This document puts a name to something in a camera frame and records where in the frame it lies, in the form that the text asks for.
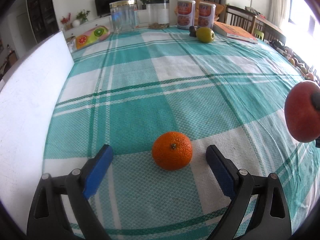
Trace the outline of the red apple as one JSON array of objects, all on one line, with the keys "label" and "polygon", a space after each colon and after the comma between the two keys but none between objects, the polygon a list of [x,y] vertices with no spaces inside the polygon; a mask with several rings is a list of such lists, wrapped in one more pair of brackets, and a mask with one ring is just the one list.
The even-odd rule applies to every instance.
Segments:
[{"label": "red apple", "polygon": [[289,133],[299,142],[311,142],[319,137],[319,111],[311,103],[312,92],[319,92],[313,81],[296,84],[285,100],[284,113]]}]

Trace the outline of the small orange tangerine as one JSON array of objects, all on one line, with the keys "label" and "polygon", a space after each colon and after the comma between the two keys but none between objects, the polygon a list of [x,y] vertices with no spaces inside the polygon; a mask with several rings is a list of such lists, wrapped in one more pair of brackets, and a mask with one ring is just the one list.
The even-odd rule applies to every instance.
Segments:
[{"label": "small orange tangerine", "polygon": [[186,167],[193,157],[191,140],[180,132],[167,132],[159,136],[152,146],[155,163],[167,171]]}]

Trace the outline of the green apple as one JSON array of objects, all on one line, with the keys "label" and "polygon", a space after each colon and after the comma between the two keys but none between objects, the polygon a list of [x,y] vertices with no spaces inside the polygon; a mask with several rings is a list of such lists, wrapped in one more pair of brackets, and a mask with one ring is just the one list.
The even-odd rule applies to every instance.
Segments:
[{"label": "green apple", "polygon": [[200,27],[196,31],[196,37],[202,43],[211,43],[214,41],[215,34],[208,27]]}]

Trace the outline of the white cardboard box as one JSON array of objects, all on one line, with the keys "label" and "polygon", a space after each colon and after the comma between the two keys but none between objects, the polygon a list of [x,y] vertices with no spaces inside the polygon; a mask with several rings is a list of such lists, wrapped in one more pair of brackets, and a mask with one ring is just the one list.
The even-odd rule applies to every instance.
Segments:
[{"label": "white cardboard box", "polygon": [[74,65],[63,32],[36,45],[1,81],[1,202],[25,232],[52,114]]}]

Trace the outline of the orange book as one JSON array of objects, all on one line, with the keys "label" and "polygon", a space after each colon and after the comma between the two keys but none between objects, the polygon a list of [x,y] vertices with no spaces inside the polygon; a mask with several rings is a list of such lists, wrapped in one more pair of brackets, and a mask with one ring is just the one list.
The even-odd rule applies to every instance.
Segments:
[{"label": "orange book", "polygon": [[220,34],[224,37],[232,38],[235,40],[246,41],[257,44],[258,40],[249,32],[245,31],[241,27],[228,25],[221,22],[215,22],[213,25],[213,31],[216,34]]}]

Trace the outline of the dark wooden chair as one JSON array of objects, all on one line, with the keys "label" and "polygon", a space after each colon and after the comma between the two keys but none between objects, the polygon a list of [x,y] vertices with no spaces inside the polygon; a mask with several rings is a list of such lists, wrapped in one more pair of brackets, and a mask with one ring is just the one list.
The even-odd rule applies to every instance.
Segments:
[{"label": "dark wooden chair", "polygon": [[241,27],[248,33],[253,34],[256,21],[257,16],[254,13],[232,5],[226,6],[224,23]]}]

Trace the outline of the white window curtain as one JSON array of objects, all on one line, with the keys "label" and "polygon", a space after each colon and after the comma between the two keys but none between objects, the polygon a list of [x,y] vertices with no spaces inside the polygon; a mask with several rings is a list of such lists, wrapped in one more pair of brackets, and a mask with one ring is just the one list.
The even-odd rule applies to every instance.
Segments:
[{"label": "white window curtain", "polygon": [[269,21],[281,28],[289,19],[291,0],[271,0]]}]

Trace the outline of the teal plaid tablecloth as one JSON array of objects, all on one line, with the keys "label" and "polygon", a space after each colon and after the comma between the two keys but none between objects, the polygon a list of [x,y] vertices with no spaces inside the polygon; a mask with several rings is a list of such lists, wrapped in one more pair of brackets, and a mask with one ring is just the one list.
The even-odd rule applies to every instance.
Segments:
[{"label": "teal plaid tablecloth", "polygon": [[[73,53],[53,111],[43,170],[65,175],[104,144],[114,158],[89,202],[112,239],[205,239],[230,200],[206,162],[216,145],[250,174],[279,176],[292,229],[319,198],[319,149],[291,137],[285,99],[301,75],[278,52],[175,27],[111,35]],[[155,140],[186,135],[190,163],[160,168]]]}]

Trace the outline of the right pink canister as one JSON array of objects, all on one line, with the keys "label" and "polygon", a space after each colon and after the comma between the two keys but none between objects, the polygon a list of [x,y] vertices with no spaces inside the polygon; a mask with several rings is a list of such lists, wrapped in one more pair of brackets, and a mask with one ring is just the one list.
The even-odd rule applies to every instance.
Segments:
[{"label": "right pink canister", "polygon": [[208,27],[212,29],[214,25],[216,5],[207,2],[199,3],[198,27]]}]

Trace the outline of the brown cardboard box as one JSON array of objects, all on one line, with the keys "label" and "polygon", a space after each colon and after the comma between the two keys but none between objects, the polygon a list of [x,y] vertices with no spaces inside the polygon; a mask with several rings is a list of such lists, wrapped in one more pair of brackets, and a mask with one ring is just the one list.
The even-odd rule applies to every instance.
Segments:
[{"label": "brown cardboard box", "polygon": [[71,36],[66,39],[67,46],[69,48],[70,53],[76,50],[76,37]]}]

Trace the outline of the red flower vase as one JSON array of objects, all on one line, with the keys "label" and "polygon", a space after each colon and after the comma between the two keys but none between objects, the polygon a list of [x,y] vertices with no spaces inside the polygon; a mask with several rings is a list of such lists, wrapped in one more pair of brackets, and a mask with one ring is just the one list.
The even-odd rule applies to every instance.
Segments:
[{"label": "red flower vase", "polygon": [[71,13],[69,12],[66,17],[63,16],[60,22],[64,25],[65,30],[71,29]]}]

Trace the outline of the black lid plastic jar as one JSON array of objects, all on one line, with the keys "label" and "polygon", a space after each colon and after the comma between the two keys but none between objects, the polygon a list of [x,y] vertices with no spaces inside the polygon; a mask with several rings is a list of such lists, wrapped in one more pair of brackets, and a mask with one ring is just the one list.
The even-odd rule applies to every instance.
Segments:
[{"label": "black lid plastic jar", "polygon": [[146,4],[149,29],[167,29],[170,25],[169,0],[149,0]]}]

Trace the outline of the gold lid glass jar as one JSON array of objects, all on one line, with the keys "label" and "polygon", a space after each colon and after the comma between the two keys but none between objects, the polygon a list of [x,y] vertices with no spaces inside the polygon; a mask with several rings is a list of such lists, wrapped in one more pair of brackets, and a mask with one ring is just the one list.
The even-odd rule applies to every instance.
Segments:
[{"label": "gold lid glass jar", "polygon": [[136,0],[122,0],[110,3],[113,30],[116,34],[136,29],[136,11]]}]

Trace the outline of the dark glass cabinet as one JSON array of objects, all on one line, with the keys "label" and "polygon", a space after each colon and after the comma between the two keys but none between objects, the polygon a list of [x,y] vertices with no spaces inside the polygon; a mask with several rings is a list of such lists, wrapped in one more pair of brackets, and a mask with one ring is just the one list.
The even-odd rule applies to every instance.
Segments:
[{"label": "dark glass cabinet", "polygon": [[41,43],[59,31],[53,0],[26,0],[26,3],[36,43]]}]

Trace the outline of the small potted plant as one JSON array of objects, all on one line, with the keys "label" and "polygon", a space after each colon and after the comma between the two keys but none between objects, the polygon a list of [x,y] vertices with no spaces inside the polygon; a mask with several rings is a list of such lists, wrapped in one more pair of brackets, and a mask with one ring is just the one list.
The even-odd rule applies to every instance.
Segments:
[{"label": "small potted plant", "polygon": [[148,0],[140,0],[141,4],[142,4],[142,10],[146,10],[146,4],[148,2]]}]

